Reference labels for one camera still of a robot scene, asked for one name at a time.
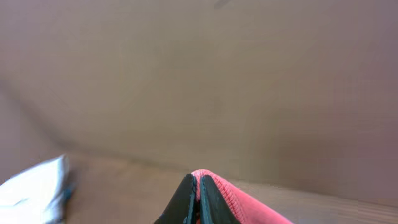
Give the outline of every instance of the floor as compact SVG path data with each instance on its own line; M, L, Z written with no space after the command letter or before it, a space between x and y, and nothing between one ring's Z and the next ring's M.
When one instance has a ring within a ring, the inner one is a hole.
M67 224L151 223L187 170L60 147L20 105L0 91L0 181L67 154L77 188ZM294 223L398 223L398 208L230 180Z

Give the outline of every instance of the wall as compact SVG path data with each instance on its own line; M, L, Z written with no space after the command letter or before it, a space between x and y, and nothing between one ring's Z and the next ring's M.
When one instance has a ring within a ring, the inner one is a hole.
M0 75L79 148L398 205L397 11L2 1Z

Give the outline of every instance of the blurry wall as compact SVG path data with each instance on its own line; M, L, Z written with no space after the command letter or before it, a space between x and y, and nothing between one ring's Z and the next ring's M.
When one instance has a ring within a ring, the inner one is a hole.
M397 11L5 0L0 76L78 148L398 205Z

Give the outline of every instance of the white object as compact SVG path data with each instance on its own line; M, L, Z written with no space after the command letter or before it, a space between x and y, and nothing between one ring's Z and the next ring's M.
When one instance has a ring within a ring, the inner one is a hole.
M66 156L42 162L0 185L0 223L44 224L63 218Z

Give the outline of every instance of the pink fabric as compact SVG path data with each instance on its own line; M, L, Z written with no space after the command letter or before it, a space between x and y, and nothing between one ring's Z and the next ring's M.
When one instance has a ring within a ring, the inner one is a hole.
M200 177L210 175L218 190L220 190L228 207L231 209L233 215L242 224L288 224L291 223L273 211L271 208L265 206L263 203L252 198L250 195L239 190L233 184L224 180L220 176L212 173L209 170L196 170L192 175L197 178L197 200L200 199Z

